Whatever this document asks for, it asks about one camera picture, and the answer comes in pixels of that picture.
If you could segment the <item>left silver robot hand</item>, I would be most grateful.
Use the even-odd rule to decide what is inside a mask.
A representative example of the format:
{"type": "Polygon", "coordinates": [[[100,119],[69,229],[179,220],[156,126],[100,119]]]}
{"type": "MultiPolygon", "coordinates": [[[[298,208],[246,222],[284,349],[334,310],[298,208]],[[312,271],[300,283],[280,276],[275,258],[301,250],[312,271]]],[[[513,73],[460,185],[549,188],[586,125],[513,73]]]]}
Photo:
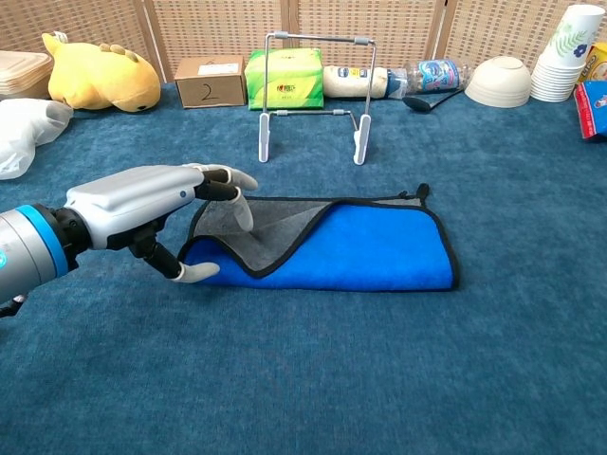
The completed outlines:
{"type": "Polygon", "coordinates": [[[215,276],[215,263],[186,265],[156,240],[167,218],[195,199],[225,201],[244,231],[254,226],[245,191],[258,189],[251,175],[221,164],[146,165],[81,184],[66,193],[64,206],[86,226],[93,250],[129,248],[173,282],[215,276]]]}

